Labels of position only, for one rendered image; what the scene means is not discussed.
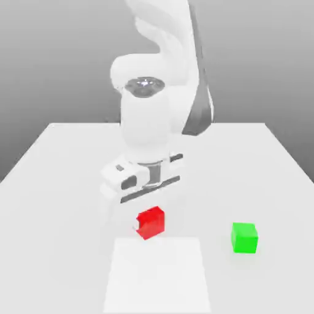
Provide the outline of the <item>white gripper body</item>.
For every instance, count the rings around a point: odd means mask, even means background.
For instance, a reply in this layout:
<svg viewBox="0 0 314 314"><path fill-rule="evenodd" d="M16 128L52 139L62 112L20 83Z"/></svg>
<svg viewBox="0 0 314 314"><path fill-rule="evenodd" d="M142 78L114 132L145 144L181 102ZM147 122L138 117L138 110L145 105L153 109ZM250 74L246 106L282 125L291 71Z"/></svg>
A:
<svg viewBox="0 0 314 314"><path fill-rule="evenodd" d="M123 172L109 180L109 219L135 220L138 214L177 198L184 189L184 177L171 175L169 178L142 185L146 175L129 175Z"/></svg>

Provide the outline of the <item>small red cube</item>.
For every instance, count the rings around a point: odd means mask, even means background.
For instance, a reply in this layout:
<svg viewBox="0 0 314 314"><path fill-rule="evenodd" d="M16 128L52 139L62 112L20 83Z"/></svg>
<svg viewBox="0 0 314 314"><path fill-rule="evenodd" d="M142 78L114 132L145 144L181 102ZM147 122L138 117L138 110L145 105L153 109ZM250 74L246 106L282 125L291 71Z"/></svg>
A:
<svg viewBox="0 0 314 314"><path fill-rule="evenodd" d="M165 230L165 213L158 207L152 207L137 216L139 227L136 232L144 239L148 240Z"/></svg>

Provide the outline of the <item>small green cube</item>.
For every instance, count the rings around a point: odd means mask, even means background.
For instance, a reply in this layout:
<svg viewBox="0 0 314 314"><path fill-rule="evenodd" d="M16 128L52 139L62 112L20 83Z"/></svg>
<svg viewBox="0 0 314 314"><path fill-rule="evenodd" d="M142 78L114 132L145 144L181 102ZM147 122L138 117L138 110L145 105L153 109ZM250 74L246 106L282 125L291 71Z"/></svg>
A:
<svg viewBox="0 0 314 314"><path fill-rule="evenodd" d="M234 253L255 254L258 246L258 232L253 223L233 223L231 244Z"/></svg>

